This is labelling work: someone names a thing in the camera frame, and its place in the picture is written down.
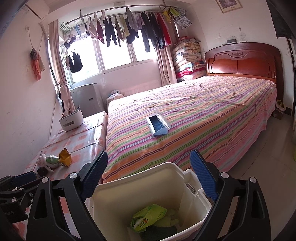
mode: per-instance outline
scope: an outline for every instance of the white trash bin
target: white trash bin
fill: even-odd
[[[178,233],[162,241],[187,238],[201,227],[212,207],[196,174],[167,162],[98,185],[90,200],[90,214],[107,241],[141,241],[130,229],[131,219],[152,204],[174,209],[179,219]]]

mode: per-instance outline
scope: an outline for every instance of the picture frame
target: picture frame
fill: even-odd
[[[239,0],[216,0],[222,13],[242,8]]]

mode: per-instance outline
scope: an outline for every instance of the shoe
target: shoe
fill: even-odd
[[[277,100],[276,101],[276,107],[279,109],[280,106],[281,106],[281,100]]]
[[[280,111],[285,111],[286,110],[286,106],[285,104],[282,102],[281,105],[279,106],[279,110]]]

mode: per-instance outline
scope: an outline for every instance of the window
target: window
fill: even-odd
[[[104,37],[105,44],[103,44],[101,41],[92,40],[86,33],[82,34],[81,39],[77,36],[76,41],[71,44],[68,50],[62,45],[63,51],[60,54],[64,61],[66,51],[71,57],[73,55],[72,53],[76,52],[80,55],[83,65],[81,71],[71,73],[63,63],[68,82],[72,85],[93,75],[108,72],[116,67],[130,66],[140,61],[157,59],[157,53],[151,41],[149,40],[150,52],[146,53],[140,30],[138,31],[138,35],[139,38],[136,38],[130,45],[127,44],[126,40],[120,42],[121,47],[119,47],[119,44],[115,45],[113,40],[111,40],[110,46],[107,47],[106,37]]]
[[[138,31],[138,34],[139,38],[136,38],[133,41],[133,48],[135,51],[137,61],[157,59],[157,53],[151,43],[151,40],[149,39],[150,52],[146,53],[141,30]]]
[[[68,53],[71,58],[73,56],[73,52],[76,52],[80,55],[80,59],[83,65],[81,71],[77,73],[71,73],[74,83],[85,80],[99,73],[99,68],[96,61],[96,54],[91,37],[84,37],[72,43],[70,48],[68,49]]]

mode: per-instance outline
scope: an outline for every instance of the wooden headboard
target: wooden headboard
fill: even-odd
[[[276,83],[277,98],[284,98],[280,51],[264,43],[238,43],[214,48],[205,54],[208,75],[245,76]]]

